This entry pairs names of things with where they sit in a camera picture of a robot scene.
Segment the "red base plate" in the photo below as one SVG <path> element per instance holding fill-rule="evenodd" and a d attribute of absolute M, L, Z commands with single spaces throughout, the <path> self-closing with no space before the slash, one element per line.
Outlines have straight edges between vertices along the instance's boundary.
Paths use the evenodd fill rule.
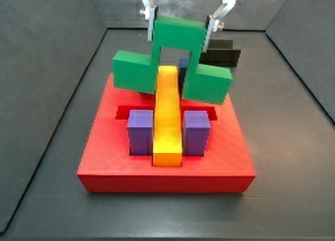
<path fill-rule="evenodd" d="M 78 170 L 91 192 L 223 193 L 246 191 L 255 169 L 231 98 L 223 106 L 180 101 L 183 110 L 207 110 L 212 125 L 204 157 L 183 157 L 180 168 L 152 166 L 150 156 L 130 156 L 128 112 L 154 109 L 155 96 L 122 90 L 110 77 Z"/>

